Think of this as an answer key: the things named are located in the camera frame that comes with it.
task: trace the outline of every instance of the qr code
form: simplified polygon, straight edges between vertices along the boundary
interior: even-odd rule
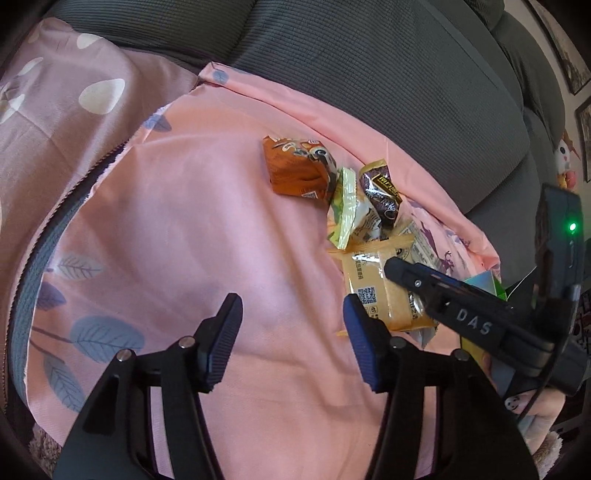
[[[363,305],[378,302],[378,299],[375,297],[375,287],[358,288],[357,296]]]

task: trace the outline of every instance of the zipper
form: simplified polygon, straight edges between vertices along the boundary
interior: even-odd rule
[[[18,303],[22,293],[22,280],[25,272],[30,270],[31,263],[35,256],[38,254],[39,249],[42,246],[40,243],[41,238],[47,236],[48,232],[52,230],[52,227],[55,226],[56,220],[58,220],[58,213],[63,211],[62,207],[75,206],[77,198],[74,198],[74,194],[80,193],[86,189],[87,192],[90,192],[90,189],[94,184],[96,184],[98,178],[105,172],[105,170],[115,161],[115,158],[123,151],[127,141],[117,145],[114,149],[110,150],[106,155],[104,155],[93,167],[91,167],[76,184],[68,191],[68,193],[62,197],[62,199],[58,202],[58,204],[54,207],[53,211],[50,213],[48,217],[46,217],[44,223],[41,226],[40,232],[33,241],[32,247],[30,247],[30,252],[27,256],[27,262],[25,263],[25,267],[21,270],[18,276],[17,281],[17,289],[15,291],[14,297],[11,300],[10,305],[10,313],[8,315],[8,325],[6,330],[6,335],[4,339],[4,358],[2,363],[2,390],[5,399],[5,404],[8,405],[8,349],[10,348],[9,340],[12,333],[12,328],[14,328],[13,317],[15,315],[15,305]]]

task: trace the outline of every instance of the metal bolt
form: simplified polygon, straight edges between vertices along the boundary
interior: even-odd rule
[[[191,348],[193,345],[195,345],[195,339],[191,336],[183,337],[178,341],[180,348]]]
[[[470,354],[461,348],[453,351],[453,356],[456,357],[460,362],[467,362],[470,359]]]
[[[406,347],[407,341],[402,337],[392,337],[390,339],[390,346],[392,348],[404,348]]]
[[[119,350],[115,356],[119,362],[125,362],[126,360],[129,360],[133,354],[134,353],[128,348],[123,348],[123,350]]]

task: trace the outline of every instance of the painted fingernail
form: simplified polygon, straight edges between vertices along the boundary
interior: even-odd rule
[[[507,407],[507,410],[511,410],[511,411],[517,410],[517,407],[519,407],[519,395],[516,395],[515,397],[507,398],[505,400],[505,407]]]

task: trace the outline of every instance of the pile of snacks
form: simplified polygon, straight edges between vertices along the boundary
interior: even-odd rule
[[[433,328],[420,299],[384,277],[394,256],[431,268],[440,262],[413,221],[397,223],[402,197],[385,160],[364,166],[358,178],[351,168],[337,168],[319,141],[266,137],[263,150],[274,192],[330,206],[328,240],[335,249],[329,253],[343,265],[347,293],[356,293],[390,331]]]

